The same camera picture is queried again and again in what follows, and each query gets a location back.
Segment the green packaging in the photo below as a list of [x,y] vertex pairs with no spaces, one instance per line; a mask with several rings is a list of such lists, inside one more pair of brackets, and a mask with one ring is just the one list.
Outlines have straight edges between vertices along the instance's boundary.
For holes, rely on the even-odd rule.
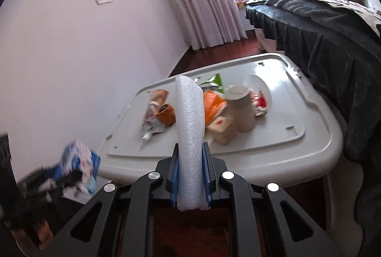
[[215,92],[220,92],[221,94],[224,93],[224,88],[222,86],[222,81],[219,73],[212,76],[209,80],[199,84],[199,86],[203,91],[213,90]]

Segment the snack wrapper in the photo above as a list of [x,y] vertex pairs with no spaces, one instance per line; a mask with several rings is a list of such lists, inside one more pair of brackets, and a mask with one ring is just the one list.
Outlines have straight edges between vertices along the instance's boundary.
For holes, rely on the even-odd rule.
[[170,104],[162,105],[156,113],[156,118],[165,126],[172,125],[176,121],[175,110]]
[[226,108],[227,102],[218,92],[204,92],[205,127],[208,127]]
[[145,141],[149,141],[154,133],[165,131],[165,124],[161,123],[156,117],[156,113],[165,103],[168,97],[168,92],[163,89],[154,90],[150,96],[150,102],[144,115],[144,120],[141,129],[141,137]]
[[250,92],[251,104],[255,108],[255,116],[265,115],[267,113],[267,102],[264,94],[260,90],[255,93],[253,90]]
[[204,92],[207,90],[212,90],[215,92],[220,92],[221,94],[224,93],[224,88],[222,86],[222,81],[219,73],[212,76],[209,80],[199,84],[199,86]]

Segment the small cardboard box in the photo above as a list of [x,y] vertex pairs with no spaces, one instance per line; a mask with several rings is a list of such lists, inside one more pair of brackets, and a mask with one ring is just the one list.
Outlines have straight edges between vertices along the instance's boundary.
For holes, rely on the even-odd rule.
[[217,117],[207,129],[212,134],[214,140],[221,145],[228,145],[237,135],[234,121],[224,116]]

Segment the plastic bag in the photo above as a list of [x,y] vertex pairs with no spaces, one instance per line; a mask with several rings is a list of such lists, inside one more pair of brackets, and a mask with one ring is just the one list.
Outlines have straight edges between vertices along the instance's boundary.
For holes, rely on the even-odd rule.
[[165,131],[165,124],[156,118],[156,113],[161,105],[165,103],[169,92],[163,89],[154,90],[150,95],[150,102],[144,115],[141,137],[145,141],[149,141],[153,133],[161,133]]
[[258,93],[250,89],[251,104],[255,110],[255,116],[265,115],[267,113],[267,102],[264,94],[260,90]]
[[205,127],[208,127],[226,108],[224,100],[218,92],[207,90],[204,92]]
[[222,86],[222,81],[219,73],[212,76],[208,81],[199,84],[199,86],[203,91],[213,90],[215,92],[220,92],[221,94],[224,93],[224,88]]

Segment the white plastic bin lid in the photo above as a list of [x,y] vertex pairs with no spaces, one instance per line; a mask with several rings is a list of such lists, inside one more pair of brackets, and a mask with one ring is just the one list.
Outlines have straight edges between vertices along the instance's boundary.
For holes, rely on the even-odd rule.
[[[323,98],[291,60],[263,54],[193,70],[184,75],[203,82],[219,73],[224,87],[246,85],[262,90],[268,112],[257,117],[256,127],[238,133],[227,146],[207,134],[213,156],[223,159],[230,171],[248,182],[292,185],[329,172],[342,151],[342,132]],[[177,142],[176,124],[147,143],[140,129],[150,93],[169,91],[167,103],[175,105],[175,77],[143,88],[127,104],[102,144],[100,176],[133,183],[153,171],[159,160],[172,156]]]

